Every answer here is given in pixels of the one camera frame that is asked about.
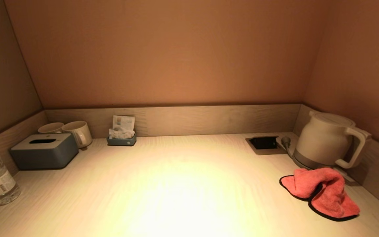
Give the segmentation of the pink cloth with black trim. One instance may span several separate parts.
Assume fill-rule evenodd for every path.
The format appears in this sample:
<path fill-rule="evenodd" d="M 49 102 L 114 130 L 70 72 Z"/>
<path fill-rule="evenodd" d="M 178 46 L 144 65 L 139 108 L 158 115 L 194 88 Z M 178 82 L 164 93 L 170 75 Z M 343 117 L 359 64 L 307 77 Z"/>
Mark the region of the pink cloth with black trim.
<path fill-rule="evenodd" d="M 334 222 L 359 216 L 360 208 L 345 191 L 344 177 L 331 168 L 295 169 L 283 176 L 280 185 L 293 197 L 306 201 L 312 211 Z"/>

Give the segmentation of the flat white paper sachet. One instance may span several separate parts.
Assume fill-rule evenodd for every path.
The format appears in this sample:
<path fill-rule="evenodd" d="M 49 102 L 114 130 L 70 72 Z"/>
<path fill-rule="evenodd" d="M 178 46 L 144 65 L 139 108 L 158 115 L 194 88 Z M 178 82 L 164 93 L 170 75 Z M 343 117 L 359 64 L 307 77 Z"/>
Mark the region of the flat white paper sachet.
<path fill-rule="evenodd" d="M 113 116 L 113 129 L 121 129 L 126 131 L 134 131 L 135 127 L 135 117 L 127 117 L 127 116 Z"/>

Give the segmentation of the blue-grey sachet tray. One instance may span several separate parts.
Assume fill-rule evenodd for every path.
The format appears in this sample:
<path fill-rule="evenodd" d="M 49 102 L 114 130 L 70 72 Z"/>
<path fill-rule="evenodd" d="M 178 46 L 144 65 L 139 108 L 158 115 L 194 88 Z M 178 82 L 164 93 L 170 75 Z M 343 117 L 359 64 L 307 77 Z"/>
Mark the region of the blue-grey sachet tray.
<path fill-rule="evenodd" d="M 134 135 L 131 139 L 111 139 L 106 138 L 109 146 L 134 146 L 137 140 L 137 136 Z"/>

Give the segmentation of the recessed black power socket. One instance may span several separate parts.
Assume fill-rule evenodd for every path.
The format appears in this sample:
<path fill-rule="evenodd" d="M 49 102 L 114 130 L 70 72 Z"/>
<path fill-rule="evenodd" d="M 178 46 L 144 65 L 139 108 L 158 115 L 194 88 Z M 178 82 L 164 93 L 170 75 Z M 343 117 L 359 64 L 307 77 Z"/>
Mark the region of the recessed black power socket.
<path fill-rule="evenodd" d="M 278 136 L 252 137 L 245 139 L 256 155 L 286 154 L 286 150 L 278 143 Z"/>

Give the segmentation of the white ceramic mug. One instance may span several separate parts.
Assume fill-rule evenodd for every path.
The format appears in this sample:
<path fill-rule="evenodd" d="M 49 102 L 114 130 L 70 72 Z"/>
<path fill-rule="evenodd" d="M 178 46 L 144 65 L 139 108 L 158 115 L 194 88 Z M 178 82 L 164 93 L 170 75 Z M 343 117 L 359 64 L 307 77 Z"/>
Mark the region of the white ceramic mug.
<path fill-rule="evenodd" d="M 38 129 L 38 133 L 40 134 L 58 134 L 62 133 L 62 127 L 64 126 L 64 123 L 62 122 L 53 122 L 53 123 L 48 123 L 44 126 L 41 126 Z"/>
<path fill-rule="evenodd" d="M 93 142 L 89 126 L 83 120 L 67 123 L 61 129 L 64 133 L 72 134 L 79 149 L 88 147 Z"/>

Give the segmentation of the grey kettle base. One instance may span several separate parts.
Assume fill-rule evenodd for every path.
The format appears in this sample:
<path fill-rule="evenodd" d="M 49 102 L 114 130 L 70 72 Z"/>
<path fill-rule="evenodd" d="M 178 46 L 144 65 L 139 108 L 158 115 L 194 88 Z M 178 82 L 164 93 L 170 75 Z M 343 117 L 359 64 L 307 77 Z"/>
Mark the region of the grey kettle base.
<path fill-rule="evenodd" d="M 322 164 L 315 164 L 315 163 L 313 163 L 313 164 L 309 164 L 309 163 L 308 164 L 304 164 L 300 160 L 301 155 L 298 155 L 298 157 L 299 157 L 299 159 L 294 154 L 293 155 L 293 161 L 300 168 L 305 168 L 305 169 L 308 169 L 309 171 L 316 170 L 316 169 L 321 169 L 321 168 L 330 168 L 330 169 L 333 169 L 334 171 L 337 171 L 339 174 L 341 174 L 344 177 L 344 179 L 346 179 L 349 183 L 355 183 L 356 182 L 356 180 L 354 180 L 352 177 L 350 177 L 349 174 L 347 174 L 347 172 L 344 171 L 342 168 L 334 167 L 334 166 L 325 166 L 325 165 L 322 165 Z"/>

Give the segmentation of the white electric kettle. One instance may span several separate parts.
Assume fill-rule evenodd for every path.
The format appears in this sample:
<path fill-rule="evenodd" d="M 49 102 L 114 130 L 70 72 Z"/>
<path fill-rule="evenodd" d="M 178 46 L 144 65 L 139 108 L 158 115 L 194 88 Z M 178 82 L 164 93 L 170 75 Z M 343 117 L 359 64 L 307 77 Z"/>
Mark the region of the white electric kettle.
<path fill-rule="evenodd" d="M 304 164 L 355 168 L 372 140 L 353 120 L 336 114 L 310 112 L 293 152 Z"/>

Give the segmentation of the grey tissue box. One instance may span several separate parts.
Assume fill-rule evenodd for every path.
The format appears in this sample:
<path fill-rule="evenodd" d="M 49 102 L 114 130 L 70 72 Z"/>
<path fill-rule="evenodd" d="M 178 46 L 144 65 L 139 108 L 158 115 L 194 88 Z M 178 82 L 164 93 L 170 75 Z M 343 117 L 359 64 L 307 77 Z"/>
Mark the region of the grey tissue box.
<path fill-rule="evenodd" d="M 72 134 L 34 134 L 9 149 L 17 167 L 22 170 L 65 168 L 78 154 Z"/>

